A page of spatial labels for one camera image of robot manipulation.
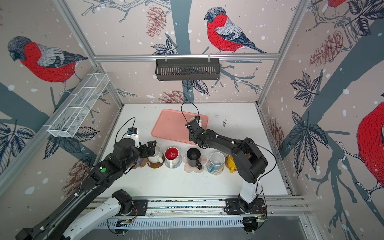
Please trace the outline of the blue grey woven coaster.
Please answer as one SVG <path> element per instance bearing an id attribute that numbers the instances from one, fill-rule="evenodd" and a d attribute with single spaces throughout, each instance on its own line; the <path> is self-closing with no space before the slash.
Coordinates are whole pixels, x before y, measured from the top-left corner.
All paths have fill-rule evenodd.
<path id="1" fill-rule="evenodd" d="M 182 160 L 177 159 L 177 160 L 166 160 L 165 165 L 169 169 L 176 169 L 182 164 Z"/>

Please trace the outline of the blue patterned mug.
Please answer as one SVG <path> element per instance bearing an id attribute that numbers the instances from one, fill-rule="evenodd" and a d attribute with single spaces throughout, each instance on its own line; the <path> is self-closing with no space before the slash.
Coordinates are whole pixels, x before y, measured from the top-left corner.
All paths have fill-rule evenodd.
<path id="1" fill-rule="evenodd" d="M 207 169 L 211 171 L 213 169 L 224 168 L 225 156 L 220 152 L 214 152 L 210 155 L 210 159 L 207 162 Z"/>

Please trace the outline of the multicolour zigzag woven coaster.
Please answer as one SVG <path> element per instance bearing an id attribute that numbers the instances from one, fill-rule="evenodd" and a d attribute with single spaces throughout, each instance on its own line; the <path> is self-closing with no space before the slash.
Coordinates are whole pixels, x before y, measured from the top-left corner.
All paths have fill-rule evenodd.
<path id="1" fill-rule="evenodd" d="M 218 175 L 220 175 L 223 171 L 224 171 L 224 169 L 221 168 L 221 169 L 217 169 L 217 170 L 213 169 L 213 170 L 208 171 L 208 172 L 209 172 L 211 175 L 218 176 Z"/>

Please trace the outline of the red inside white mug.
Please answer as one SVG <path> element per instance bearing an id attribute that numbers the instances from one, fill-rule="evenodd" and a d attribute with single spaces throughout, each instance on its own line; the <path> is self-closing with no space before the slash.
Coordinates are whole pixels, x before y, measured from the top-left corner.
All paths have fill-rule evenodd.
<path id="1" fill-rule="evenodd" d="M 170 147 L 165 151 L 166 160 L 181 160 L 180 152 L 176 147 Z"/>

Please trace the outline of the glossy brown round coaster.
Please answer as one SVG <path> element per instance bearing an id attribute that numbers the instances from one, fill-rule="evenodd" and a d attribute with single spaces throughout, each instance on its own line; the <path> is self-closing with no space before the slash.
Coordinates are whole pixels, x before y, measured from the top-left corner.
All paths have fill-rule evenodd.
<path id="1" fill-rule="evenodd" d="M 149 160 L 147 160 L 147 165 L 152 168 L 152 169 L 158 169 L 160 168 L 164 163 L 160 163 L 160 162 L 157 162 L 157 163 L 152 163 L 150 162 Z"/>

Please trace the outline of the yellow mug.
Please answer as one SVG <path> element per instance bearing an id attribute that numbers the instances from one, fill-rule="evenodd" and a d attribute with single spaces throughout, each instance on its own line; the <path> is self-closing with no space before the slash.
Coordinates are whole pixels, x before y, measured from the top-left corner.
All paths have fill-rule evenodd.
<path id="1" fill-rule="evenodd" d="M 228 170 L 230 170 L 230 173 L 236 172 L 237 167 L 235 164 L 235 161 L 232 156 L 228 155 L 225 159 L 225 164 Z"/>

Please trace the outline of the cream mug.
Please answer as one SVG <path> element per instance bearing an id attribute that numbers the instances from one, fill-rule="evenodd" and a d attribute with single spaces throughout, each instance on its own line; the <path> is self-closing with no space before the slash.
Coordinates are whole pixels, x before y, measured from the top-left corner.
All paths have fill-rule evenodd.
<path id="1" fill-rule="evenodd" d="M 195 116 L 195 121 L 198 123 L 200 127 L 202 127 L 202 120 L 199 116 Z"/>

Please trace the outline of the black mug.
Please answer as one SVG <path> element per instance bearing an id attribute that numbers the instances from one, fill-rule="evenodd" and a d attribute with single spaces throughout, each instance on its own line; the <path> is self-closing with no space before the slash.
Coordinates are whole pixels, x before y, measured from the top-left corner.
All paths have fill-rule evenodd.
<path id="1" fill-rule="evenodd" d="M 197 148 L 188 149 L 186 156 L 188 167 L 197 168 L 199 171 L 203 169 L 203 165 L 200 161 L 201 152 Z"/>

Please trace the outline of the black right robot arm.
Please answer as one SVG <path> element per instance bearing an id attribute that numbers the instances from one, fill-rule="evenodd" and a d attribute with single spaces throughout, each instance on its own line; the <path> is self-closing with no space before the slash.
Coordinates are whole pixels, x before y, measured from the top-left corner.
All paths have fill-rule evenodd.
<path id="1" fill-rule="evenodd" d="M 201 149 L 215 149 L 231 156 L 237 172 L 243 179 L 241 192 L 236 199 L 226 199 L 224 212 L 228 215 L 267 215 L 265 200 L 260 199 L 262 184 L 260 180 L 266 173 L 268 160 L 260 146 L 252 139 L 235 140 L 203 129 L 196 120 L 186 123 L 189 140 Z"/>

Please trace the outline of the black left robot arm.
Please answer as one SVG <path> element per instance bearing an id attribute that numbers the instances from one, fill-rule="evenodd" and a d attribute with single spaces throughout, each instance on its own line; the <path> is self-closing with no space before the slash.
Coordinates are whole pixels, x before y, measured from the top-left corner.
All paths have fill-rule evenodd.
<path id="1" fill-rule="evenodd" d="M 125 138 L 114 144 L 114 150 L 91 168 L 74 194 L 68 197 L 53 213 L 33 228 L 23 228 L 17 240 L 66 240 L 65 231 L 82 211 L 117 179 L 127 174 L 138 159 L 153 156 L 156 141 L 136 147 L 133 139 Z"/>

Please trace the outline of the pink flower shaped coaster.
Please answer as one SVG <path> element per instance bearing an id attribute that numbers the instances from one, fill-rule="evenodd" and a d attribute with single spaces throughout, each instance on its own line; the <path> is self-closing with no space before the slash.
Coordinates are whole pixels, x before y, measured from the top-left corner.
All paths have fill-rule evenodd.
<path id="1" fill-rule="evenodd" d="M 203 168 L 201 170 L 199 170 L 197 167 L 191 167 L 188 163 L 188 158 L 187 158 L 187 155 L 183 155 L 183 158 L 182 158 L 182 161 L 184 163 L 184 171 L 186 173 L 192 173 L 192 172 L 195 172 L 197 174 L 200 174 L 204 171 L 204 169 L 206 168 L 206 163 L 207 163 L 207 157 L 204 156 L 204 155 L 201 155 L 201 157 L 199 158 L 199 161 L 201 162 Z"/>

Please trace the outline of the cork flower shaped coaster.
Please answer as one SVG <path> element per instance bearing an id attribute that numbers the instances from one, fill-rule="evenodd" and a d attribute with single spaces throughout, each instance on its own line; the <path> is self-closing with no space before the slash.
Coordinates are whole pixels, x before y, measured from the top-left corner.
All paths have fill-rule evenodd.
<path id="1" fill-rule="evenodd" d="M 147 161 L 148 159 L 147 158 L 142 158 L 142 159 L 138 159 L 133 167 L 133 169 L 137 169 L 137 168 L 143 168 L 145 167 L 145 165 L 147 164 Z"/>

